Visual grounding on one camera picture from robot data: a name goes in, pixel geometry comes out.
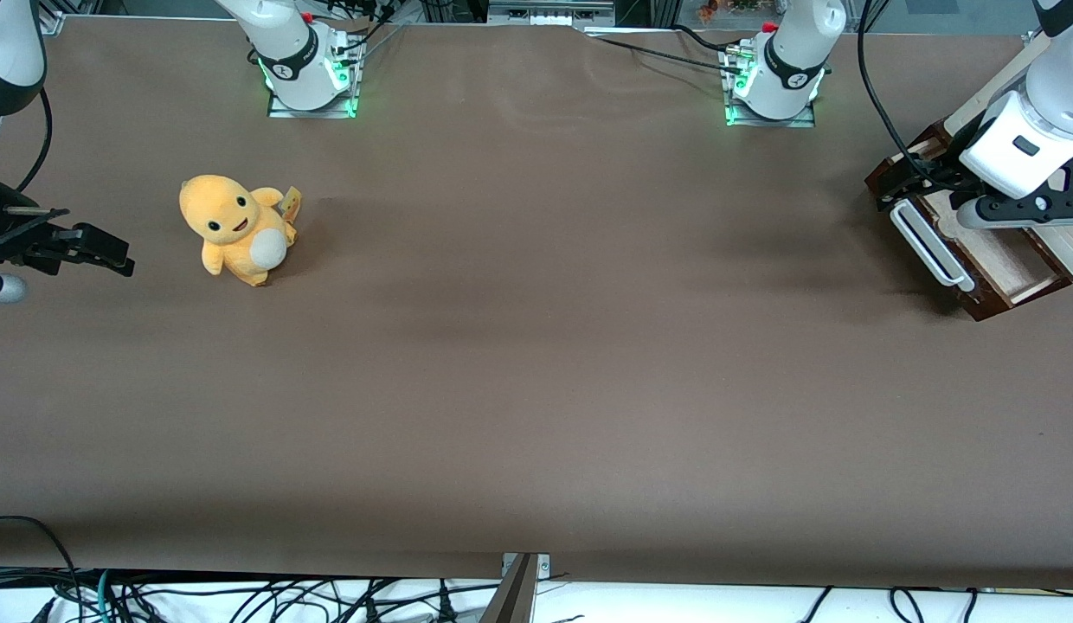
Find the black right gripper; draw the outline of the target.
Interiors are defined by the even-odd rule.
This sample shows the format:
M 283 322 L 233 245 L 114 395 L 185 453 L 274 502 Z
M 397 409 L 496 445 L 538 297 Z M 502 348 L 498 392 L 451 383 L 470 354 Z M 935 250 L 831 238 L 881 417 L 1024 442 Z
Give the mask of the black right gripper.
M 70 228 L 55 223 L 69 209 L 47 209 L 18 190 L 0 182 L 0 264 L 21 265 L 23 257 L 35 254 L 35 270 L 57 276 L 63 264 L 89 265 L 129 279 L 136 261 L 111 259 L 99 254 L 124 254 L 128 243 L 89 223 Z M 0 273 L 0 305 L 15 305 L 27 294 L 25 280 Z

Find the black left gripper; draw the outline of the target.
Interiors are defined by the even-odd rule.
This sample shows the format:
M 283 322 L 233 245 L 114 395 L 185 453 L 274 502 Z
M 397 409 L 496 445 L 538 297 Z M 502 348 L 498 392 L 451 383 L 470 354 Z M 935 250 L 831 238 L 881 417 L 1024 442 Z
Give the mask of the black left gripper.
M 953 192 L 952 208 L 964 228 L 1060 228 L 1073 225 L 1073 135 L 1054 137 L 1018 112 L 982 113 L 967 128 L 972 137 L 957 163 L 975 182 L 961 190 L 947 152 L 886 158 L 882 177 L 866 188 L 877 212 L 899 201 Z

